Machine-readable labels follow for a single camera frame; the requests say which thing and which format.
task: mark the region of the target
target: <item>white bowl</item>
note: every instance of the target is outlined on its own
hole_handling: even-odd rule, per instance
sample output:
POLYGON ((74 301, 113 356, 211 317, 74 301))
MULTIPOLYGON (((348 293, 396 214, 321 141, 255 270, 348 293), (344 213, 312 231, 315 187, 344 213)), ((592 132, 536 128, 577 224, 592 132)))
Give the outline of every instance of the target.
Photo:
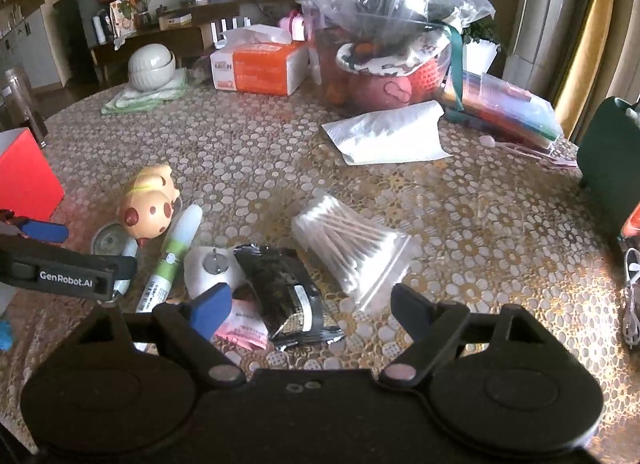
POLYGON ((162 44, 149 44, 131 55, 129 74, 164 67, 171 62, 171 58, 171 52, 162 44))
POLYGON ((157 69, 140 70, 129 74, 129 83, 141 92, 151 92, 166 85, 174 76, 175 56, 171 54, 171 61, 157 69))

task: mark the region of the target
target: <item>round table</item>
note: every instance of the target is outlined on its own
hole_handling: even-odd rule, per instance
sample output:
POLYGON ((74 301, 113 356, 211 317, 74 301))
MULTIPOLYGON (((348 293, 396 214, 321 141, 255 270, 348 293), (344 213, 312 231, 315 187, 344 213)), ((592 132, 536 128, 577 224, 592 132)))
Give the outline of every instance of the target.
MULTIPOLYGON (((640 356, 622 344, 620 270, 596 231, 579 171, 551 171, 479 145, 478 133, 446 121, 440 139, 451 157, 432 163, 348 167, 322 132, 336 120, 308 87, 290 98, 190 89, 148 113, 100 113, 118 88, 72 105, 47 121, 46 156, 65 188, 52 217, 68 225, 66 247, 88 251, 114 219, 124 184, 140 168, 169 163, 185 202, 202 206, 195 245, 249 241, 292 245, 291 218, 316 189, 367 218, 416 235, 422 256, 404 281, 431 300, 471 311, 517 303, 531 311, 601 383, 606 411, 591 444, 603 462, 640 455, 640 356)), ((561 154, 576 148, 562 141, 561 154)), ((140 254, 140 270, 120 300, 133 311, 157 261, 159 239, 140 254)), ((251 374, 259 367, 379 371, 411 339, 387 311, 369 317, 319 267, 308 269, 346 337, 331 346, 280 353, 219 347, 251 374)), ((186 296, 177 282, 172 296, 186 296)), ((18 411, 24 383, 94 306, 74 298, 17 294, 8 317, 17 340, 0 355, 2 422, 31 445, 18 411)))

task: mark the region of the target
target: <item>yellow toy figurine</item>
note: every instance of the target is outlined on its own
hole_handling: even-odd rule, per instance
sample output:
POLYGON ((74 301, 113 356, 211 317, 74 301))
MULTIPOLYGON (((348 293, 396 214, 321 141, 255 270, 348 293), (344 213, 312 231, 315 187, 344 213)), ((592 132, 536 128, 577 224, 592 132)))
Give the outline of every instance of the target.
POLYGON ((179 196, 169 165, 143 168, 125 187, 118 221, 142 247, 169 227, 179 196))

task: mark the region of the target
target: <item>orange tissue pack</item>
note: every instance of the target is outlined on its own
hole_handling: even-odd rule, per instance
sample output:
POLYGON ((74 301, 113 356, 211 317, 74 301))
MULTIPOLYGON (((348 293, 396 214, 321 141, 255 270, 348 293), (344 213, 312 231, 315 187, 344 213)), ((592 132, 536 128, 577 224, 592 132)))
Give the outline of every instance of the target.
POLYGON ((211 54, 216 89, 290 96, 306 78, 308 47, 289 31, 256 24, 225 37, 226 46, 211 54))

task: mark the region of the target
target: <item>red box on shelf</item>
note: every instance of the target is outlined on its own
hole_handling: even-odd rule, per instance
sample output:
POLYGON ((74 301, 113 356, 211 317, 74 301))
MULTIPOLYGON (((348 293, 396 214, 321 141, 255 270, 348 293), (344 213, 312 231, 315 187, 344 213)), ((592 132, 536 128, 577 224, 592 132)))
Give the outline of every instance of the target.
POLYGON ((0 209, 48 221, 64 196, 29 129, 0 133, 0 209))

